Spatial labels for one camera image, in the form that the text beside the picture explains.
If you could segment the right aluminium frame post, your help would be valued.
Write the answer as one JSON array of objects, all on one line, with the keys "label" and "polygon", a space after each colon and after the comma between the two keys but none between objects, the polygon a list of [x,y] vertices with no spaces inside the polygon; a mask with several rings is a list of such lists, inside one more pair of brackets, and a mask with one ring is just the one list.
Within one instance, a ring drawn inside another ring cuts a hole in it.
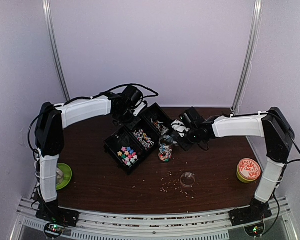
[{"label": "right aluminium frame post", "polygon": [[244,95],[248,86],[248,81],[251,75],[253,56],[257,48],[260,32],[263,2],[263,0],[254,1],[254,9],[250,26],[247,50],[243,61],[243,67],[240,74],[239,84],[231,108],[234,114],[238,114],[240,112],[240,106],[242,105]]}]

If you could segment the black three-compartment candy bin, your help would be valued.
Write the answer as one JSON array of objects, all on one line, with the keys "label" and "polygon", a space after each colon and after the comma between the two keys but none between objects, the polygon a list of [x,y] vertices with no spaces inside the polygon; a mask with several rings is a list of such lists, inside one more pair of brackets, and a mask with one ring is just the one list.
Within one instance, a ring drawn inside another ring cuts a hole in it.
[{"label": "black three-compartment candy bin", "polygon": [[154,103],[131,124],[122,126],[104,141],[104,150],[127,175],[149,157],[160,137],[171,131],[172,120]]}]

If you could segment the clear plastic jar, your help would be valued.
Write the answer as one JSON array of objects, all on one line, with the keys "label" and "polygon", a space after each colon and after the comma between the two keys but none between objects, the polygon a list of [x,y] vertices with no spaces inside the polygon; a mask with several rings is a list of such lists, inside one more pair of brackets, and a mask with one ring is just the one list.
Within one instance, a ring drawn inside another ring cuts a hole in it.
[{"label": "clear plastic jar", "polygon": [[174,140],[169,135],[163,135],[158,142],[158,157],[162,162],[170,162],[172,160],[172,153],[174,147]]}]

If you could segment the beige ceramic mug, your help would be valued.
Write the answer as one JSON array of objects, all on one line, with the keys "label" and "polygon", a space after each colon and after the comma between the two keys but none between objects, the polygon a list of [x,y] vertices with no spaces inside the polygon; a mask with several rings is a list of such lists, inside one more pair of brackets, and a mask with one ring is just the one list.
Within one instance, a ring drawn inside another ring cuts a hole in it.
[{"label": "beige ceramic mug", "polygon": [[60,185],[64,180],[64,173],[58,167],[56,168],[56,185]]}]

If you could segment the clear plastic jar lid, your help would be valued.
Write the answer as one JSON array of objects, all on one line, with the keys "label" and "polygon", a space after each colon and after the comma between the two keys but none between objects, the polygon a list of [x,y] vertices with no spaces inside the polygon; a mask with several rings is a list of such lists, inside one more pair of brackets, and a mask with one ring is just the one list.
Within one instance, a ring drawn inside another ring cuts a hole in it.
[{"label": "clear plastic jar lid", "polygon": [[185,188],[191,188],[196,182],[196,175],[192,172],[184,172],[180,176],[180,184]]}]

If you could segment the green tin orange patterned lid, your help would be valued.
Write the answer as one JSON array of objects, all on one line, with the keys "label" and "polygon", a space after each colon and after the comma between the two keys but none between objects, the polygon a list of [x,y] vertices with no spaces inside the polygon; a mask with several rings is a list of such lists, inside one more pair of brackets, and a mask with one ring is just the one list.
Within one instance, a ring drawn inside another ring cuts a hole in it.
[{"label": "green tin orange patterned lid", "polygon": [[236,168],[236,176],[242,183],[248,184],[256,181],[261,175],[261,167],[250,158],[243,158],[239,161]]}]

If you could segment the left aluminium frame post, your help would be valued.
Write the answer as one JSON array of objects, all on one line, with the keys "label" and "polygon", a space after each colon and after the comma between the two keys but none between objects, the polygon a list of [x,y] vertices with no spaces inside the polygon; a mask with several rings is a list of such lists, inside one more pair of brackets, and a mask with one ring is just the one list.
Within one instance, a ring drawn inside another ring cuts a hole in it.
[{"label": "left aluminium frame post", "polygon": [[42,0],[43,13],[46,21],[49,41],[52,49],[53,61],[56,68],[57,77],[61,86],[61,91],[66,101],[70,100],[70,94],[68,90],[68,86],[64,77],[64,72],[62,68],[62,63],[60,59],[60,54],[58,51],[58,45],[54,30],[53,16],[51,11],[51,1],[50,0]]}]

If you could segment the metal scoop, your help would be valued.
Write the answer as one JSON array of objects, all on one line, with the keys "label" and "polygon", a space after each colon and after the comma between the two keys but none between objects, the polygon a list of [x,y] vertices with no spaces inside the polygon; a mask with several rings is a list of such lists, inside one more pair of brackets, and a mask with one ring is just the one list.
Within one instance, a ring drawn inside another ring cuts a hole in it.
[{"label": "metal scoop", "polygon": [[173,145],[174,145],[175,147],[178,147],[178,146],[179,146],[179,143],[178,143],[178,136],[175,135],[174,133],[172,133],[172,134],[171,134],[171,137],[172,137],[172,139],[173,139]]}]

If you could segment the aluminium frame post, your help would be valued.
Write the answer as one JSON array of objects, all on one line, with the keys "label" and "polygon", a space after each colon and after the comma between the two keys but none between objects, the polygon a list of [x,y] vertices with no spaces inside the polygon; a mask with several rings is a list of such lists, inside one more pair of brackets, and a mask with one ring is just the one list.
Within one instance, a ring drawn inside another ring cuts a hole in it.
[{"label": "aluminium frame post", "polygon": [[53,16],[51,11],[51,1],[50,0],[42,0],[43,13],[46,21],[49,41],[52,49],[53,61],[56,68],[57,77],[61,86],[61,91],[66,101],[70,100],[70,94],[68,90],[68,86],[64,77],[64,72],[62,68],[62,63],[60,59],[60,54],[58,51],[58,45],[54,30]]},{"label": "aluminium frame post", "polygon": [[263,0],[254,1],[254,9],[250,26],[247,50],[243,61],[243,67],[240,74],[239,84],[231,108],[234,114],[238,114],[240,112],[240,106],[242,105],[244,95],[248,86],[248,81],[251,75],[253,56],[257,48],[260,32],[263,2]]}]

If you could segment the green saucer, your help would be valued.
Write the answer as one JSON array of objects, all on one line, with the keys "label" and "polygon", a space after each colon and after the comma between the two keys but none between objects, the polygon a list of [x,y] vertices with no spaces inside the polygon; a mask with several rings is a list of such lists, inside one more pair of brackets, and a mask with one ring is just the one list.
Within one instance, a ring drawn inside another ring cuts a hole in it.
[{"label": "green saucer", "polygon": [[58,163],[57,168],[62,170],[62,172],[64,173],[63,182],[59,185],[56,185],[56,190],[59,191],[64,189],[71,182],[73,172],[71,167],[65,163]]}]

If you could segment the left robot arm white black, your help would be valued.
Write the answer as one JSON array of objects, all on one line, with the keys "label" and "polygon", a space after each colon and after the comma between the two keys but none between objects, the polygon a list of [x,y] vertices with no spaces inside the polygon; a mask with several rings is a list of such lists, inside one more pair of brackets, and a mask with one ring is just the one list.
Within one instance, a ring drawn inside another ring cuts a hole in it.
[{"label": "left robot arm white black", "polygon": [[53,202],[58,198],[57,165],[65,146],[64,129],[73,124],[100,116],[111,115],[119,124],[130,124],[138,118],[148,103],[137,83],[123,84],[121,93],[114,88],[95,96],[79,96],[65,103],[42,105],[39,115],[34,119],[36,147],[32,149],[38,161],[39,196],[45,205],[42,213],[51,222],[62,218],[62,211]]}]

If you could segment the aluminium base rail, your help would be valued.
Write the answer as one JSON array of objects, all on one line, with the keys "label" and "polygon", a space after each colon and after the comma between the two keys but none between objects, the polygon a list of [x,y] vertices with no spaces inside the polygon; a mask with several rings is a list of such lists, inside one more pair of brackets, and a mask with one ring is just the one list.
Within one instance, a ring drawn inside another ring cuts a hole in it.
[{"label": "aluminium base rail", "polygon": [[[44,234],[47,221],[36,218],[39,204],[33,202],[21,198],[8,240],[49,240]],[[278,202],[279,217],[261,238],[250,237],[246,232],[258,221],[233,225],[231,208],[143,215],[75,209],[79,212],[76,227],[65,228],[56,240],[300,240],[286,197],[278,197]]]}]

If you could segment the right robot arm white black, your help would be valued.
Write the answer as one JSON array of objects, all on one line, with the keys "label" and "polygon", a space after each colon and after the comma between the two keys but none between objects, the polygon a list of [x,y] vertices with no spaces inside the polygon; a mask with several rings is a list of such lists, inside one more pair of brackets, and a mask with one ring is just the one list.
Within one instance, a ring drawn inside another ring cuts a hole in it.
[{"label": "right robot arm white black", "polygon": [[197,146],[187,153],[177,153],[179,170],[195,173],[194,187],[174,194],[176,209],[181,212],[205,212],[248,205],[260,185],[240,182],[236,164],[241,158],[253,158],[266,164],[266,142],[261,137],[231,136],[212,140],[209,151]]}]

